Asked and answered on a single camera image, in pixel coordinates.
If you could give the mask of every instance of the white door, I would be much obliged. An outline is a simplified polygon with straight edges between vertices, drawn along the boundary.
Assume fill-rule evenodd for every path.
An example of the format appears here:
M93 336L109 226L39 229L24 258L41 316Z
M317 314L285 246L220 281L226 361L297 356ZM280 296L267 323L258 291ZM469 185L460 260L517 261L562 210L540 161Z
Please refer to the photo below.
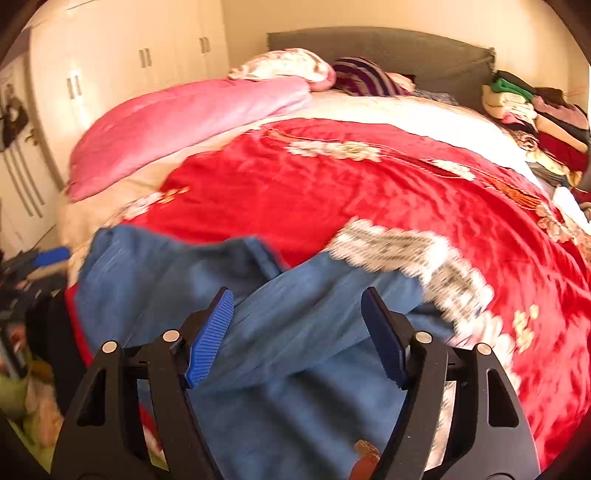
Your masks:
M171 8L175 1L132 0L136 5L151 92L182 83L174 42L174 30L179 25L173 22Z
M5 259L14 257L17 253L27 250L20 234L14 228L8 210L0 202L0 249L4 251Z
M34 135L25 57L0 72L0 197L23 244L32 248L56 224L57 186Z
M201 28L199 0L172 0L175 50L181 83L207 78L205 35Z
M109 5L94 0L66 11L69 44L72 48L68 87L75 97L76 112L83 131L108 111L115 102L111 91L111 65L116 64L111 40L117 36L109 28Z
M31 30L31 85L41 135L64 182L68 180L70 153L83 132L86 114L76 103L72 78L75 71L69 50L65 13Z
M223 22L221 0L199 0L201 26L206 40L208 78L225 78L228 75L228 45Z
M93 0L70 8L74 94L86 129L116 105L149 90L142 59L144 0Z

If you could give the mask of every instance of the green cloth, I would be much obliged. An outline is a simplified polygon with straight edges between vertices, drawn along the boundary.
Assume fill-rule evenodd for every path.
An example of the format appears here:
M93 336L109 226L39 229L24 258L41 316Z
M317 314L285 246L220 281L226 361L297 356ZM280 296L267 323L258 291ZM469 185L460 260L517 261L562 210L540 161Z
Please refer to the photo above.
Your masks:
M25 398L29 375L22 380L12 380L0 374L0 410L10 420L21 420L27 415Z
M531 99L534 97L530 92L524 90L523 88L519 88L517 85L513 85L511 82L507 82L505 79L500 77L497 78L495 82L491 83L491 90L496 93L516 93L517 95L524 97L528 102L531 102Z
M53 447L41 447L31 440L24 430L28 429L27 425L24 425L21 429L15 422L8 420L14 432L21 439L24 446L29 450L33 458L41 464L41 466L49 473L51 470L51 461L53 460Z

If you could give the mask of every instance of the denim fabric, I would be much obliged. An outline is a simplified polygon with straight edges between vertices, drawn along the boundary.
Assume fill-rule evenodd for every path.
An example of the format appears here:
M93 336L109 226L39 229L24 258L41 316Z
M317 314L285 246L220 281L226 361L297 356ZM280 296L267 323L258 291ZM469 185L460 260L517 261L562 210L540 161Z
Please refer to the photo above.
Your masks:
M189 399L228 480L346 479L353 444L383 449L404 392L388 380L361 317L375 286L391 310L447 340L452 327L400 272L327 253L282 273L254 238L187 246L121 225L99 231L76 297L92 348L152 341L204 309L221 286L235 314L207 380ZM149 405L145 388L142 402Z

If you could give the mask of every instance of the floral pattern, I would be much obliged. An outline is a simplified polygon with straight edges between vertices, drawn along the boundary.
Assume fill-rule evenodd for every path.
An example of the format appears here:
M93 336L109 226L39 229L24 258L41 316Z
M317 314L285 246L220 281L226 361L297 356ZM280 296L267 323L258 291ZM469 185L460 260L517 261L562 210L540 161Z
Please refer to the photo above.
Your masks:
M431 165L435 165L436 167L438 167L442 170L447 170L448 172L453 173L454 175L457 175L458 177L461 177L465 180L468 180L468 181L476 180L475 175L465 165L460 165L459 163L455 163L450 160L438 160L438 159L433 159L430 161L430 163L431 163Z
M531 329L527 328L527 323L530 319L535 320L539 314L540 308L537 305L530 306L529 316L520 310L515 312L513 328L515 329L515 343L519 348L519 353L523 353L531 346L535 334Z
M456 341L452 340L451 343L454 346L468 349L473 348L477 343L486 343L489 345L499 359L511 385L518 392L519 386L521 385L521 377L512 370L516 341L508 333L501 333L503 330L503 319L500 315L494 315L490 310L485 310L475 320L464 323L459 327L455 336Z
M591 235L583 229L577 222L562 212L564 226L573 234L573 243L577 245L583 258L591 263Z
M571 231L556 219L545 203L540 203L535 208L535 213L541 217L538 221L538 226L546 230L552 240L561 244L569 240L574 240Z
M302 157L317 157L328 155L329 157L344 160L350 158L353 161L371 160L381 162L379 148L371 147L363 142L323 142L320 140L291 142L285 148L288 152Z
M400 270L419 278L425 301L433 302L456 330L470 323L494 296L482 273L447 238L433 232L387 229L353 217L324 251L368 271Z

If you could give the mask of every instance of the metal screw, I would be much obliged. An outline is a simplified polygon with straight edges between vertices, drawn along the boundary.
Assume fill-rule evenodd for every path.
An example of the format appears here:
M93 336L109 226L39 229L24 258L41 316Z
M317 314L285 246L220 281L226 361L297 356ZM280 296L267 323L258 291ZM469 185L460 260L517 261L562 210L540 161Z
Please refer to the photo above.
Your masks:
M110 342L106 342L103 345L104 353L113 353L115 350L117 350L117 343L113 340L111 340Z
M478 350L482 355L490 355L492 353L492 348L485 343L479 343L476 347L476 350Z
M414 337L417 339L417 342L420 343L431 343L433 341L433 337L427 332L417 332Z
M181 336L180 333L178 333L178 331L176 330L169 330L168 332L164 332L164 335L162 335L162 338L164 339L165 342L176 342L179 337Z

